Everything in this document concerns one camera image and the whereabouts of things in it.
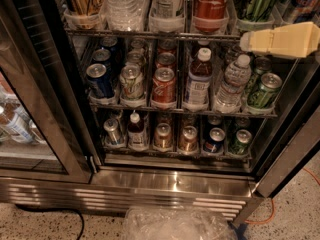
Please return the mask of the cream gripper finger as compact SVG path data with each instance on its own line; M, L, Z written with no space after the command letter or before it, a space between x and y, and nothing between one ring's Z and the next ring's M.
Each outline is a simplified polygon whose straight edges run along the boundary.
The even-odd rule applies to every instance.
M246 32L240 38L240 48L259 55L279 58L306 58L318 50L320 28L313 22L303 22Z

